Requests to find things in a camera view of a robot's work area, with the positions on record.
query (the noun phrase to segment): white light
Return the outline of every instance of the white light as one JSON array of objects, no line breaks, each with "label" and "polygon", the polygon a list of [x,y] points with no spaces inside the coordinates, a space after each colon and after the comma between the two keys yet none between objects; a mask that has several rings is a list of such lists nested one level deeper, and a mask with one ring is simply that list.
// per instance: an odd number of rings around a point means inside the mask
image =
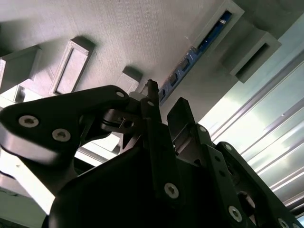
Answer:
[{"label": "white light", "polygon": [[92,158],[92,157],[90,157],[90,156],[88,156],[84,153],[81,153],[80,151],[76,152],[75,157],[84,161],[84,162],[86,162],[86,163],[89,163],[89,164],[91,164],[95,167],[102,164],[101,161],[98,161],[98,160],[96,160],[96,159],[94,159],[94,158]]},{"label": "white light", "polygon": [[55,196],[18,157],[1,150],[0,169],[13,176],[46,214],[50,213]]},{"label": "white light", "polygon": [[24,97],[23,102],[35,101],[35,100],[38,100],[38,99],[42,98],[42,96],[30,91],[29,89],[24,88],[24,93],[25,93],[25,97]]},{"label": "white light", "polygon": [[108,151],[113,151],[115,146],[117,146],[117,144],[119,143],[119,137],[110,134],[104,139],[98,139],[92,142],[97,144],[98,146],[101,146],[102,148],[105,148]]},{"label": "white light", "polygon": [[97,144],[93,142],[88,142],[87,144],[82,146],[83,148],[86,148],[89,151],[92,151],[93,153],[98,154],[99,156],[102,156],[106,159],[112,159],[116,156],[116,154],[102,148],[101,146],[98,146]]}]

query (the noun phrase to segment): gray ceiling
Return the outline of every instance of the gray ceiling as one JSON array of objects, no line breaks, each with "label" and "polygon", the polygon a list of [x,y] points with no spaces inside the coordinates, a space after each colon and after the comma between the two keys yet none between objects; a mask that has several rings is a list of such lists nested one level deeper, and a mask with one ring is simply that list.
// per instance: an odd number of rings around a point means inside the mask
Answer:
[{"label": "gray ceiling", "polygon": [[[0,47],[39,45],[42,60],[25,87],[47,96],[67,41],[82,35],[97,47],[77,90],[115,84],[131,65],[161,85],[191,46],[202,12],[222,0],[1,0]],[[245,18],[280,37],[302,14],[301,0],[235,0]]]}]

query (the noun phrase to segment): gray metal surface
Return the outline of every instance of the gray metal surface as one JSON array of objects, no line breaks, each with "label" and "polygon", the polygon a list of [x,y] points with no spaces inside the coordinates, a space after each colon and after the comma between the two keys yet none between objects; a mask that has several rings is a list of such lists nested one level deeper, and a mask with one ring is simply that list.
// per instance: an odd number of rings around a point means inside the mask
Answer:
[{"label": "gray metal surface", "polygon": [[0,58],[0,93],[34,79],[39,64],[41,50],[33,46],[15,51]]},{"label": "gray metal surface", "polygon": [[[192,44],[188,37],[200,33],[202,28],[195,25],[204,22],[201,20],[208,8],[222,2],[2,0],[0,43],[10,50],[40,45],[40,73],[33,83],[28,81],[24,86],[41,96],[48,96],[67,41],[79,35],[94,42],[96,50],[76,90],[115,84],[126,65],[143,72],[140,90],[149,78],[160,85],[164,82]],[[303,11],[300,0],[235,2],[248,10],[248,19],[275,37],[280,37]]]},{"label": "gray metal surface", "polygon": [[304,15],[278,51],[203,117],[215,143],[231,143],[290,208],[304,199]]}]

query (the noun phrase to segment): bolt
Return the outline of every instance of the bolt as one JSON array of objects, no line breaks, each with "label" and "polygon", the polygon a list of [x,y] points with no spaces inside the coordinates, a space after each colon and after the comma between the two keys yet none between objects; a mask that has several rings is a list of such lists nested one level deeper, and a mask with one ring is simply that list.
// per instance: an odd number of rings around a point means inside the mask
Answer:
[{"label": "bolt", "polygon": [[148,104],[154,106],[154,104],[151,101],[148,101]]},{"label": "bolt", "polygon": [[229,214],[232,216],[232,218],[237,221],[241,222],[243,220],[241,213],[239,210],[234,206],[229,206],[228,208]]},{"label": "bolt", "polygon": [[165,184],[165,192],[172,199],[176,199],[179,196],[179,190],[172,183],[166,183]]},{"label": "bolt", "polygon": [[71,138],[70,132],[68,132],[66,129],[62,129],[62,128],[54,130],[52,132],[52,136],[53,136],[53,139],[55,139],[56,141],[59,141],[59,142],[67,142]]},{"label": "bolt", "polygon": [[278,222],[280,223],[282,228],[289,228],[289,226],[287,225],[287,223],[283,219],[278,218]]},{"label": "bolt", "polygon": [[228,144],[225,144],[225,147],[226,147],[227,150],[232,151],[231,146],[229,146]]},{"label": "bolt", "polygon": [[124,97],[124,94],[122,92],[117,91],[116,94],[119,95],[120,97]]},{"label": "bolt", "polygon": [[202,132],[206,132],[206,128],[204,128],[203,126],[200,126],[199,129],[202,131]]},{"label": "bolt", "polygon": [[36,127],[39,124],[39,120],[31,115],[24,115],[19,118],[19,124],[23,127],[32,128]]}]

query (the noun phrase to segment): silver metal surface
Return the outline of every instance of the silver metal surface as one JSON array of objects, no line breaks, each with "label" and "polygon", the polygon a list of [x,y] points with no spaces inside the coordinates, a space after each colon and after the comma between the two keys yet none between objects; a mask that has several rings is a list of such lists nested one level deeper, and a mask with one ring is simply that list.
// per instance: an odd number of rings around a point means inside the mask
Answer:
[{"label": "silver metal surface", "polygon": [[232,150],[231,146],[230,146],[230,145],[228,145],[228,144],[225,144],[225,147],[226,147],[226,149],[227,149],[227,150],[229,150],[229,151],[231,151],[231,150]]},{"label": "silver metal surface", "polygon": [[53,139],[59,142],[67,142],[71,138],[71,134],[66,129],[56,129],[52,132]]},{"label": "silver metal surface", "polygon": [[228,208],[229,214],[232,216],[232,218],[237,221],[241,222],[243,220],[241,213],[239,210],[234,206],[229,206]]},{"label": "silver metal surface", "polygon": [[124,97],[124,94],[122,92],[117,91],[116,94],[120,97]]},{"label": "silver metal surface", "polygon": [[151,101],[148,101],[148,104],[154,106],[154,104]]},{"label": "silver metal surface", "polygon": [[67,94],[75,90],[93,50],[93,43],[82,37],[68,42],[49,91],[51,95]]},{"label": "silver metal surface", "polygon": [[199,122],[228,142],[290,209],[304,207],[304,15],[245,84],[237,83]]},{"label": "silver metal surface", "polygon": [[282,228],[289,228],[289,226],[287,225],[287,223],[283,219],[279,218],[278,222],[279,222],[279,224],[281,225]]},{"label": "silver metal surface", "polygon": [[172,183],[166,183],[165,184],[165,192],[166,194],[172,198],[172,199],[176,199],[179,196],[179,190],[177,189],[177,187],[172,184]]},{"label": "silver metal surface", "polygon": [[18,119],[18,122],[23,127],[36,127],[39,124],[39,120],[32,115],[24,115]]},{"label": "silver metal surface", "polygon": [[206,128],[204,128],[203,126],[200,126],[199,129],[202,131],[202,132],[206,132]]},{"label": "silver metal surface", "polygon": [[19,195],[30,197],[27,191],[15,179],[0,173],[0,186]]},{"label": "silver metal surface", "polygon": [[22,83],[34,79],[41,57],[38,46],[19,50],[0,58],[0,94]]}]

